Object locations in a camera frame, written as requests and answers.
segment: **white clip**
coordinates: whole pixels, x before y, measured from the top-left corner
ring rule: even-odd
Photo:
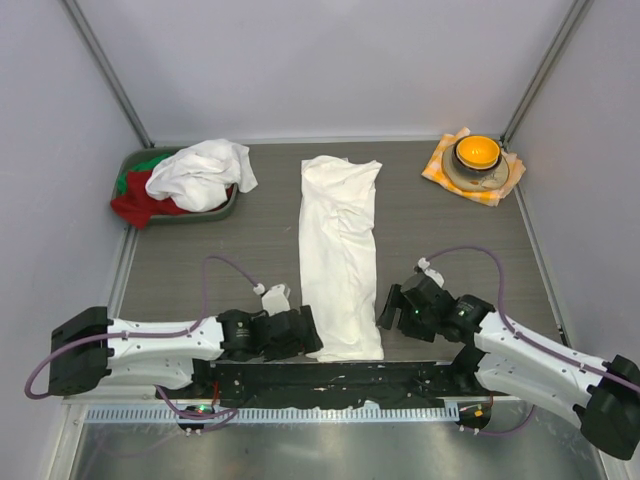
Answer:
[[[444,286],[444,277],[438,271],[433,268],[429,268],[430,265],[431,263],[429,263],[424,257],[418,260],[418,268],[422,270],[427,277],[433,279],[440,288],[442,288]]]
[[[262,295],[266,291],[267,289],[264,288],[264,285],[262,285],[261,283],[253,287],[253,293],[255,293],[256,295]]]

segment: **metal pole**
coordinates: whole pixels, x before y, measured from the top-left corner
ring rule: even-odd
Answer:
[[[69,17],[71,18],[71,21],[73,22],[76,29],[80,33],[80,36],[89,48],[91,56],[104,75],[104,78],[111,88],[111,91],[115,95],[116,100],[120,104],[122,111],[129,120],[129,123],[131,123],[131,126],[133,127],[136,135],[140,139],[140,143],[142,143],[145,148],[152,148],[153,142],[151,141],[151,138],[149,138],[149,134],[144,128],[140,117],[138,117],[135,108],[133,108],[131,100],[129,100],[124,87],[120,83],[120,80],[118,79],[118,76],[116,75],[111,62],[109,62],[109,59],[104,53],[100,42],[96,38],[91,25],[89,25],[87,18],[84,16],[80,5],[78,5],[78,2],[76,0],[60,0],[60,3],[62,3],[63,7],[66,9]]]
[[[556,33],[551,45],[547,49],[540,66],[538,66],[538,70],[531,79],[522,100],[520,100],[518,108],[516,108],[516,111],[511,117],[504,134],[500,137],[503,145],[508,146],[513,139],[520,123],[522,123],[522,120],[529,111],[533,101],[542,89],[547,78],[549,78],[553,67],[557,64],[558,59],[569,44],[571,37],[573,37],[573,34],[580,26],[580,23],[592,4],[593,0],[574,0],[567,12],[567,15],[562,21],[562,25],[560,25],[558,33]]]

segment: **gray table surface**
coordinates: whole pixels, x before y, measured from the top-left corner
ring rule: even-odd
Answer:
[[[265,285],[287,283],[291,305],[300,305],[298,215],[300,161],[317,155],[348,158],[354,163],[378,160],[374,237],[377,248],[380,314],[392,283],[412,274],[418,258],[462,244],[494,250],[507,279],[507,313],[523,325],[558,339],[540,272],[514,194],[498,207],[457,197],[420,173],[436,142],[382,142],[256,145],[251,164],[259,182],[240,196],[235,212],[221,222],[158,225],[140,232],[120,316],[139,321],[195,319],[200,312],[200,264],[210,253],[239,261]],[[454,253],[434,267],[454,295],[471,293],[495,303],[498,276],[480,253]],[[231,308],[256,311],[259,299],[230,267],[209,267],[210,313]],[[433,344],[383,331],[387,360],[451,360],[460,345]]]

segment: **yellow plaid cloth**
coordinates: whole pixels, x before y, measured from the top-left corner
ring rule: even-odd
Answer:
[[[455,193],[456,195],[468,198],[474,202],[489,205],[490,207],[495,207],[498,205],[500,200],[511,193],[511,190],[513,190],[513,187],[515,187],[520,181],[520,178],[522,178],[522,174],[526,169],[522,164],[522,160],[520,160],[515,153],[506,153],[503,151],[502,154],[509,165],[509,178],[507,179],[507,183],[497,190],[490,190],[488,192],[467,192],[460,190],[451,182],[451,180],[449,180],[449,177],[447,177],[446,173],[443,171],[442,154],[449,145],[453,145],[460,138],[466,137],[470,133],[469,129],[465,127],[455,135],[449,135],[448,133],[444,134],[440,139],[440,143],[438,143],[438,146],[436,147],[436,151],[431,155],[431,160],[429,160],[429,163],[427,163],[427,166],[423,170],[422,176],[433,182],[439,183],[443,188]]]

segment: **white towel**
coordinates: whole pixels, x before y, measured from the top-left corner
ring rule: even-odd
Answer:
[[[224,139],[207,140],[156,165],[146,190],[156,200],[171,197],[184,210],[206,212],[227,201],[226,189],[233,183],[242,193],[258,185],[249,147]]]
[[[321,362],[382,360],[375,325],[374,181],[382,165],[326,155],[302,162],[300,282],[324,343]]]

